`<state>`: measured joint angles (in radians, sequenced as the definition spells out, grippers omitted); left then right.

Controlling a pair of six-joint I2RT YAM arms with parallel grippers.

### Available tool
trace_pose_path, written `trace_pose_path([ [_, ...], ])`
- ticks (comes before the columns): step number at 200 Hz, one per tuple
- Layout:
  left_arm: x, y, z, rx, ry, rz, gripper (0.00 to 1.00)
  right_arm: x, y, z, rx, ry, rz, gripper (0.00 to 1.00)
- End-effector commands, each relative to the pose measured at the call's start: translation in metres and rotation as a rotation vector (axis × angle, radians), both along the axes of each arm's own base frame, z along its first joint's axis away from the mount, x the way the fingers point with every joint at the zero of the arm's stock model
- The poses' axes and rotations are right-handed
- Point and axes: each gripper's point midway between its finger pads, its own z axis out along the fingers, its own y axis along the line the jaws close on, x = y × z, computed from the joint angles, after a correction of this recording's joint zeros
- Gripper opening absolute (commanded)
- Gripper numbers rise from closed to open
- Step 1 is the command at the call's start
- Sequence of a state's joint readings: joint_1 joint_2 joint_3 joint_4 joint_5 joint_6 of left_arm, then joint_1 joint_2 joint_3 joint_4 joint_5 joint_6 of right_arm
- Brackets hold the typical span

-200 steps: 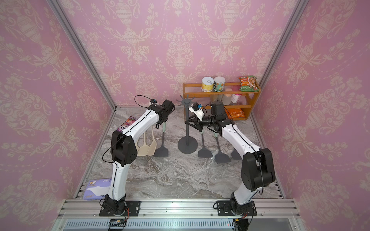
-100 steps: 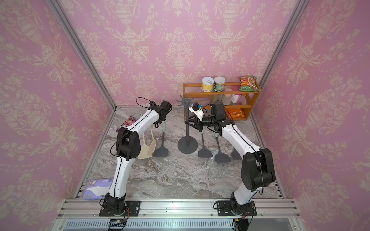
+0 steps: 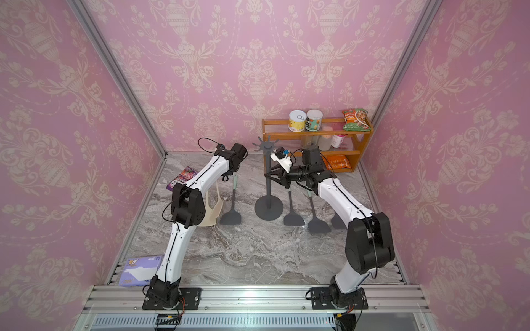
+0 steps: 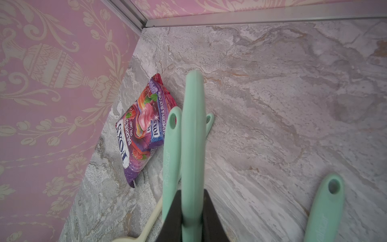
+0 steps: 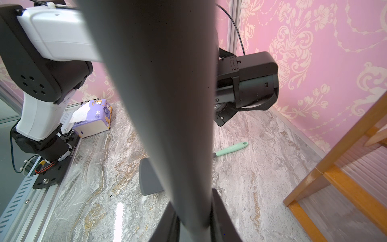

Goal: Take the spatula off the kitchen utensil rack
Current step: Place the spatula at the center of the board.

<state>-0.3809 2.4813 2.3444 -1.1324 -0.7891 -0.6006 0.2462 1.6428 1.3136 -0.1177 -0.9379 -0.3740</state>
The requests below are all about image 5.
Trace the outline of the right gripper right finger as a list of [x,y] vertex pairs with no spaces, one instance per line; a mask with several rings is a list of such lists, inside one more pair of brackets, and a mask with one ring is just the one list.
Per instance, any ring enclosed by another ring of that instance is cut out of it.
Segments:
[[210,215],[210,229],[212,242],[242,242],[230,216],[219,196],[218,191],[212,189],[212,211]]

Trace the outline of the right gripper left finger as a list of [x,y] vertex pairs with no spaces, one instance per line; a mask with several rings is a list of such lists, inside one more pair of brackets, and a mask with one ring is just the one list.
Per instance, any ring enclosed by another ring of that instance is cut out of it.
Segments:
[[149,242],[179,242],[180,219],[169,202]]

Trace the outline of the grey utensil rack stand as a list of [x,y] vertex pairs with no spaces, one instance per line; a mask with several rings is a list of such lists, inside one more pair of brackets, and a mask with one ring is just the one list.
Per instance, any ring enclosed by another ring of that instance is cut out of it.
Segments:
[[103,62],[188,231],[209,226],[214,1],[77,1]]

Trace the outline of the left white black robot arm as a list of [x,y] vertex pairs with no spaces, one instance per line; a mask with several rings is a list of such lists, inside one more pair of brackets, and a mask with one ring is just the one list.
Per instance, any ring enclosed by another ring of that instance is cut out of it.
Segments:
[[[215,122],[237,112],[265,111],[279,96],[278,65],[264,51],[243,56],[220,49]],[[66,159],[61,117],[77,89],[100,62],[81,12],[64,1],[35,1],[31,8],[1,5],[1,58],[24,92],[22,117],[11,141],[48,163]]]

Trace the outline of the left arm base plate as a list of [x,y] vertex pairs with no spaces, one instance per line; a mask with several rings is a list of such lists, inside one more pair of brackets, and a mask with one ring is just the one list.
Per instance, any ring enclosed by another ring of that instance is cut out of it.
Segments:
[[62,161],[46,162],[44,165],[41,164],[43,159],[40,158],[39,164],[34,169],[37,179],[33,185],[33,189],[48,188],[52,185],[59,184],[64,179],[76,153],[80,137],[71,129],[71,132],[65,134],[65,136],[61,136],[61,138],[69,145],[70,154]]

